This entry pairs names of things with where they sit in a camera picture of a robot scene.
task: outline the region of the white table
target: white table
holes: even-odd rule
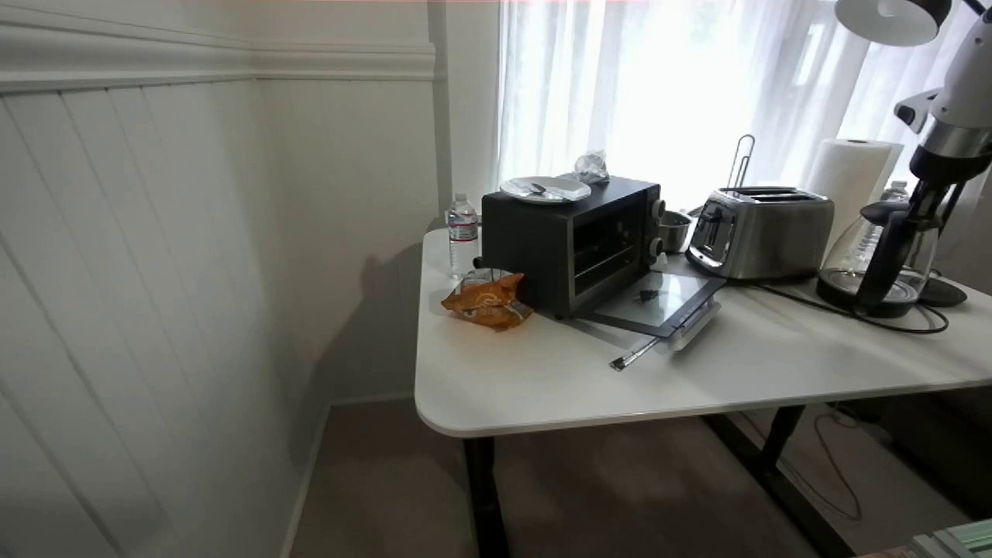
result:
[[[545,315],[491,333],[446,315],[446,292],[446,237],[434,230],[422,245],[417,409],[434,430],[464,441],[485,554],[509,552],[493,437],[777,406],[762,448],[725,418],[710,424],[783,504],[810,514],[806,501],[790,501],[802,496],[783,488],[788,479],[775,468],[802,402],[992,384],[992,298],[979,292],[968,292],[968,308],[948,311],[948,333],[920,339],[760,289],[725,289],[715,293],[720,315],[690,350],[659,348],[627,371],[613,371],[611,358],[645,336]],[[819,514],[798,520],[827,554],[848,552],[834,531],[819,533],[827,531]]]

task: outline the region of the electrical cord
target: electrical cord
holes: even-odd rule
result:
[[[855,311],[844,311],[844,308],[831,308],[831,305],[821,305],[821,300],[814,300],[814,298],[802,298],[802,293],[794,293],[794,292],[783,292],[775,285],[760,285],[760,289],[768,292],[768,293],[777,293],[777,298],[825,311],[825,314],[836,314],[836,315],[848,315],[848,318],[855,318],[855,322],[869,322],[876,328],[900,333],[900,336],[941,336],[941,333],[946,333],[952,324],[952,318],[946,314],[941,314],[935,308],[925,308],[925,305],[914,305],[914,311],[927,318],[930,328],[907,328],[907,324],[872,318],[872,315],[855,314]]]
[[[755,430],[760,441],[765,441],[762,429],[760,429],[752,415],[745,415],[745,422],[752,424],[752,430]],[[814,422],[814,430],[816,430],[816,441],[819,441],[821,453],[825,453],[827,463],[831,463],[834,478],[844,483],[844,492],[849,496],[849,509],[844,509],[844,504],[836,504],[834,499],[827,499],[827,496],[825,496],[814,479],[806,479],[806,478],[801,474],[801,468],[790,466],[786,454],[783,454],[777,463],[788,468],[788,474],[790,474],[798,483],[802,483],[819,501],[825,501],[827,509],[834,509],[841,517],[848,517],[848,520],[863,520],[863,517],[864,517],[863,496],[855,492],[855,488],[853,488],[849,478],[844,474],[844,468],[841,468],[841,463],[836,463],[836,454],[834,454],[834,448],[831,448],[831,444],[827,444],[827,437],[825,437],[825,430],[821,430],[825,422],[834,422],[834,424],[844,424],[844,422],[836,418],[836,412],[821,412],[821,415]]]

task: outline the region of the toaster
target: toaster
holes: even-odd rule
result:
[[[834,202],[790,185],[730,185],[707,197],[690,260],[734,282],[814,277],[825,258]]]

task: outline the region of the black table leg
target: black table leg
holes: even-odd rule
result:
[[[855,554],[834,526],[810,504],[810,499],[777,471],[777,454],[801,424],[802,406],[775,412],[765,445],[755,445],[725,415],[707,415],[712,435],[738,454],[738,463],[765,488],[777,509],[802,531],[802,537],[827,558]]]
[[[476,543],[481,558],[509,558],[498,492],[493,478],[496,463],[496,441],[476,437],[462,441],[464,466],[469,466],[469,492],[472,492],[472,520],[476,520]]]

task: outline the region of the toaster oven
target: toaster oven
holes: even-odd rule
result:
[[[520,300],[567,318],[649,274],[661,185],[611,175],[573,204],[485,194],[485,265],[524,274]]]

